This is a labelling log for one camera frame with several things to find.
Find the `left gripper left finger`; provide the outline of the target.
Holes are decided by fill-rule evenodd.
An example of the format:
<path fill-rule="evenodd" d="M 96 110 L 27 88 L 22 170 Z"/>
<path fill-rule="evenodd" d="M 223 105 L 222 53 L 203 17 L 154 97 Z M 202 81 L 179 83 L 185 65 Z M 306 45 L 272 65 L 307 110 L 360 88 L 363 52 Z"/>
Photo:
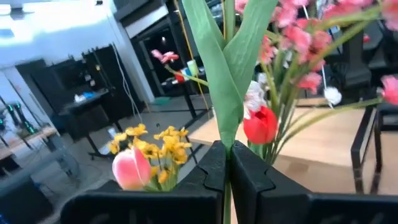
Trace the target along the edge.
<path fill-rule="evenodd" d="M 170 192 L 122 190 L 113 180 L 70 199 L 61 224 L 223 224 L 226 152 L 215 141 Z"/>

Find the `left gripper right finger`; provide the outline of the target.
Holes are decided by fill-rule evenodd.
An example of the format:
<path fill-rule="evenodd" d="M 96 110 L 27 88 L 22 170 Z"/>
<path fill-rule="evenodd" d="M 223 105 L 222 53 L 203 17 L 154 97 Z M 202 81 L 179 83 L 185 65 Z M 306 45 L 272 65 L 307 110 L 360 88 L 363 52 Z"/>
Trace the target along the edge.
<path fill-rule="evenodd" d="M 239 141 L 231 187 L 239 224 L 398 224 L 398 196 L 312 192 Z"/>

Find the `pink artificial tulip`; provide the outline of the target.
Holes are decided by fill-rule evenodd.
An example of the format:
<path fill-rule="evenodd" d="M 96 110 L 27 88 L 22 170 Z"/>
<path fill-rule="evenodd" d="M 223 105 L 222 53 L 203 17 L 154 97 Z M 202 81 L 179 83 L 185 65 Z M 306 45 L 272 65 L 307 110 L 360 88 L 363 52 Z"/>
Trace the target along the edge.
<path fill-rule="evenodd" d="M 150 163 L 135 147 L 116 155 L 112 163 L 112 172 L 123 190 L 140 190 L 151 179 Z"/>

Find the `yellow artificial flower bunch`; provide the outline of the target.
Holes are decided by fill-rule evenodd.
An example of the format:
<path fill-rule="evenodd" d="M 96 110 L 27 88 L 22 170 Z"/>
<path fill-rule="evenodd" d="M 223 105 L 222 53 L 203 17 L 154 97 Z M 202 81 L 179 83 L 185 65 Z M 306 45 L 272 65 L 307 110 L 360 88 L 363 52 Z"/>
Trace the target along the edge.
<path fill-rule="evenodd" d="M 188 160 L 187 149 L 192 146 L 185 140 L 188 131 L 184 128 L 176 129 L 169 126 L 153 135 L 156 141 L 162 143 L 160 146 L 140 138 L 147 133 L 146 126 L 142 123 L 136 127 L 128 127 L 121 133 L 116 133 L 108 144 L 110 153 L 116 157 L 126 149 L 134 147 L 139 149 L 151 166 L 150 182 L 140 190 L 170 191 L 177 185 L 180 167 Z"/>

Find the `red artificial tulip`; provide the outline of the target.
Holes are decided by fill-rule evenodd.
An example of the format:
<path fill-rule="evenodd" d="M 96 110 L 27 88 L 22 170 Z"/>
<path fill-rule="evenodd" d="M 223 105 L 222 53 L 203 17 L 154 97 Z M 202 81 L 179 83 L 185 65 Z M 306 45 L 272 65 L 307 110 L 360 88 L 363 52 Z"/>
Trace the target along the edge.
<path fill-rule="evenodd" d="M 277 116 L 266 106 L 260 106 L 257 111 L 246 108 L 244 112 L 243 130 L 248 140 L 248 147 L 264 159 L 266 147 L 274 140 L 277 133 Z"/>

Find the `white bud flower stem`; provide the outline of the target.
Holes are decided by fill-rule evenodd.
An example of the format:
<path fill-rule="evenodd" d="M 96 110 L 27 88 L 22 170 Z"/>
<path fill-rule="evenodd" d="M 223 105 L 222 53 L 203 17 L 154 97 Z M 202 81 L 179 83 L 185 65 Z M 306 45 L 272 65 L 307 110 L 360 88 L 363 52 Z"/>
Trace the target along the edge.
<path fill-rule="evenodd" d="M 218 132 L 231 157 L 243 101 L 251 82 L 263 36 L 279 0 L 248 0 L 236 27 L 235 0 L 224 2 L 221 31 L 205 0 L 182 0 L 195 45 L 205 67 Z"/>

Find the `pink artificial flower spray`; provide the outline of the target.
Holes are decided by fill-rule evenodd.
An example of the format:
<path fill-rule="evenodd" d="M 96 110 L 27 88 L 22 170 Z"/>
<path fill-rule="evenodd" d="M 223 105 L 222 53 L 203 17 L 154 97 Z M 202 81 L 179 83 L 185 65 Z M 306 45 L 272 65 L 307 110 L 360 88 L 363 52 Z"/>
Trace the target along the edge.
<path fill-rule="evenodd" d="M 248 0 L 235 0 L 236 27 L 243 21 L 243 10 Z M 298 82 L 320 70 L 325 58 L 336 48 L 351 40 L 371 21 L 384 19 L 391 30 L 398 30 L 398 0 L 336 0 L 326 8 L 324 16 L 298 16 L 298 10 L 310 0 L 279 0 L 263 36 L 251 81 L 258 73 L 265 73 L 266 107 L 277 116 L 274 140 L 267 145 L 267 162 L 274 162 L 284 145 L 307 127 L 348 110 L 388 102 L 398 105 L 398 79 L 388 76 L 383 80 L 381 94 L 374 99 L 331 105 L 319 115 L 308 110 L 294 117 L 299 93 L 308 90 Z"/>

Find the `black work desk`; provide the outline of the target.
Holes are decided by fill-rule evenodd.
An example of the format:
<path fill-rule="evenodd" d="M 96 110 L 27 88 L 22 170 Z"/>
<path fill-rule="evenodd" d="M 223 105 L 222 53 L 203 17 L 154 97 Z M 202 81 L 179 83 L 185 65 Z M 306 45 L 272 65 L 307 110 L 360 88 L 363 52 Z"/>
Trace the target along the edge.
<path fill-rule="evenodd" d="M 107 88 L 94 91 L 91 97 L 82 101 L 63 105 L 58 115 L 63 118 L 65 129 L 74 141 L 88 140 L 93 149 L 89 153 L 91 159 L 110 158 L 111 155 L 100 153 L 90 134 L 108 126 L 121 131 L 119 120 L 126 116 L 122 103 Z"/>

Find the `blue cloth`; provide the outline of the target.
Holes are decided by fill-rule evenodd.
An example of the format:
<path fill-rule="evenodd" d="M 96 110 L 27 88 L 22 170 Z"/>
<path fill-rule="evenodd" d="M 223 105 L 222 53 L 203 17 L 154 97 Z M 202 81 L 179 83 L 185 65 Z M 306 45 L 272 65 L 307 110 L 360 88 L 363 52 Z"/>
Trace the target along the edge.
<path fill-rule="evenodd" d="M 93 98 L 94 96 L 96 96 L 95 92 L 83 92 L 80 95 L 74 95 L 74 102 L 79 103 L 79 102 L 85 101 L 89 98 Z"/>

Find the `pale green cup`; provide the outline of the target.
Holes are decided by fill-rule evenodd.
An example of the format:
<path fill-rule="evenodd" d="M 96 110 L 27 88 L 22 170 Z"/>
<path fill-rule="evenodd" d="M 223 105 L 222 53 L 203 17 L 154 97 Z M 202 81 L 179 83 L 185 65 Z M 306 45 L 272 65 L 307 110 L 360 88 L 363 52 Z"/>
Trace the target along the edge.
<path fill-rule="evenodd" d="M 190 73 L 192 74 L 193 77 L 197 77 L 200 74 L 200 71 L 198 69 L 195 59 L 188 61 L 187 67 L 189 68 Z"/>

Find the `robot workstation with green lights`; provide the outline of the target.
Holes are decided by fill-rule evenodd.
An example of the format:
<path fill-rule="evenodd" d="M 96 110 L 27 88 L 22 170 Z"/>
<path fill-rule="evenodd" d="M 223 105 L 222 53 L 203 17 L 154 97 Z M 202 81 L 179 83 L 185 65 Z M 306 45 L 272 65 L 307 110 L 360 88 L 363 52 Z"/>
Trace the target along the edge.
<path fill-rule="evenodd" d="M 80 168 L 77 161 L 67 151 L 64 142 L 58 135 L 55 128 L 51 126 L 44 126 L 39 130 L 34 129 L 26 120 L 21 105 L 19 103 L 5 104 L 5 109 L 11 115 L 14 126 L 17 128 L 16 134 L 19 137 L 18 142 L 12 144 L 5 143 L 6 147 L 0 149 L 0 159 L 5 159 L 22 149 L 28 147 L 32 149 L 31 141 L 42 141 L 47 149 L 50 151 L 45 157 L 36 163 L 31 163 L 23 168 L 20 168 L 9 177 L 0 180 L 0 189 L 12 187 L 20 184 L 31 175 L 40 172 L 50 164 L 57 162 L 60 168 L 66 173 L 67 176 L 76 178 L 80 174 Z"/>

